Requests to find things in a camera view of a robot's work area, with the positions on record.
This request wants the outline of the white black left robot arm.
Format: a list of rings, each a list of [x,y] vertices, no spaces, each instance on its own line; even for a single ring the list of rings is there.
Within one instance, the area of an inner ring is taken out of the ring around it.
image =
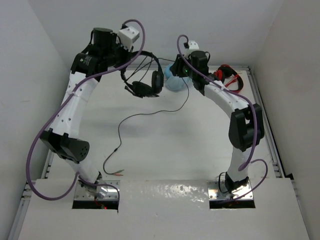
[[[41,135],[42,142],[87,183],[95,184],[101,173],[87,159],[90,144],[80,140],[79,130],[89,98],[100,82],[102,72],[118,68],[130,60],[130,51],[140,33],[132,26],[124,26],[118,32],[95,27],[89,44],[78,53],[71,65],[68,87],[62,109]]]

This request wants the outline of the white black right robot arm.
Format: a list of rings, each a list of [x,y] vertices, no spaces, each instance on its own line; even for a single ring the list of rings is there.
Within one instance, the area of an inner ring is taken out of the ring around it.
[[[262,108],[237,91],[225,87],[225,78],[236,77],[235,71],[222,65],[210,73],[208,61],[206,52],[201,50],[195,50],[187,57],[178,54],[170,70],[174,76],[189,77],[194,88],[229,117],[228,138],[232,144],[232,155],[224,186],[230,194],[249,181],[248,165],[265,135]]]

